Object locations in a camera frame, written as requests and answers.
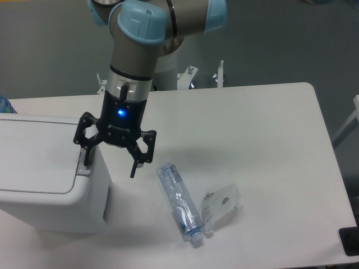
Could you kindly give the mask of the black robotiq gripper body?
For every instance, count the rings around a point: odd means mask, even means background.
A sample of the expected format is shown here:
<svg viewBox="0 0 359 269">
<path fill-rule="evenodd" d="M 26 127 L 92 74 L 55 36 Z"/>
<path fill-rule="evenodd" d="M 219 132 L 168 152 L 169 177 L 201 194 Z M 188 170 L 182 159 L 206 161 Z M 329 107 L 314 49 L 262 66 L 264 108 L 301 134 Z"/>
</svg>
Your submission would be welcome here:
<svg viewBox="0 0 359 269">
<path fill-rule="evenodd" d="M 110 93 L 104 94 L 102 111 L 96 127 L 109 145 L 135 145 L 141 136 L 141 122 L 147 101 L 122 101 Z"/>
</svg>

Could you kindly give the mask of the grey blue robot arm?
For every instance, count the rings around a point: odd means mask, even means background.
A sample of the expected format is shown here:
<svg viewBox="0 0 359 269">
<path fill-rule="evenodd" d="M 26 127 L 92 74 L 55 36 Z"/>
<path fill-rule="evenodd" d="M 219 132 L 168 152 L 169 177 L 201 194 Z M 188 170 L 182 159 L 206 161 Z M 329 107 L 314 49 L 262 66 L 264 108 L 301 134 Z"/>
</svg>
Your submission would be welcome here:
<svg viewBox="0 0 359 269">
<path fill-rule="evenodd" d="M 91 11 L 109 26 L 114 41 L 99 118 L 84 113 L 73 141 L 82 163 L 91 165 L 95 146 L 126 148 L 137 169 L 153 160 L 157 133 L 143 131 L 146 102 L 166 41 L 221 28 L 226 1 L 89 1 Z"/>
</svg>

